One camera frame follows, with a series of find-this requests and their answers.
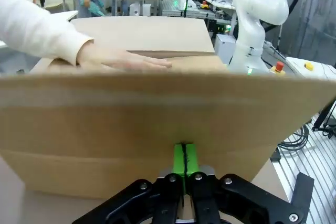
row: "hand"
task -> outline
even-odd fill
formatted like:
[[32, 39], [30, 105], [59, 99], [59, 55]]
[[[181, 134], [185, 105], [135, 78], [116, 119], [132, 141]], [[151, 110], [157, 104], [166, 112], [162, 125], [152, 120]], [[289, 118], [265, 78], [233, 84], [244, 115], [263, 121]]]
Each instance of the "hand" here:
[[90, 8], [91, 0], [84, 0], [84, 6]]
[[107, 49], [86, 42], [77, 54], [77, 62], [87, 70], [164, 70], [172, 64], [165, 59], [154, 59], [120, 49]]

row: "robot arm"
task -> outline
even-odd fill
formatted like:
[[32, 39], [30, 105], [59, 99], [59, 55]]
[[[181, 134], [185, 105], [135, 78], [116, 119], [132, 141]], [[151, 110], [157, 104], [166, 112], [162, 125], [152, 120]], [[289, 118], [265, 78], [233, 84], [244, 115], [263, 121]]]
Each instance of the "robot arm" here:
[[287, 0], [233, 0], [239, 21], [239, 35], [230, 68], [245, 72], [248, 68], [268, 71], [261, 59], [265, 30], [260, 19], [281, 25], [288, 17]]

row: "bolt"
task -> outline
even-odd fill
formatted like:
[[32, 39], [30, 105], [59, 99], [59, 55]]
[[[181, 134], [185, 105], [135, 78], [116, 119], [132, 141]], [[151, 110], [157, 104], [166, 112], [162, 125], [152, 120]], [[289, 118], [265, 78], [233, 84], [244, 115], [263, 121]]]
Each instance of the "bolt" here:
[[169, 181], [170, 181], [170, 182], [175, 182], [175, 181], [176, 181], [176, 176], [175, 176], [175, 175], [171, 175], [171, 176], [169, 177]]
[[145, 189], [147, 189], [147, 184], [146, 184], [146, 183], [142, 183], [142, 184], [140, 185], [140, 189], [141, 189], [141, 190], [145, 190]]
[[289, 216], [289, 220], [290, 220], [291, 222], [296, 222], [298, 219], [299, 219], [299, 216], [298, 216], [297, 214], [291, 214], [291, 215]]
[[225, 185], [230, 185], [230, 184], [232, 183], [232, 179], [230, 179], [230, 178], [225, 178], [225, 179], [224, 179], [224, 183], [225, 183]]
[[202, 174], [197, 173], [197, 174], [195, 175], [195, 180], [201, 180], [201, 179], [202, 179]]

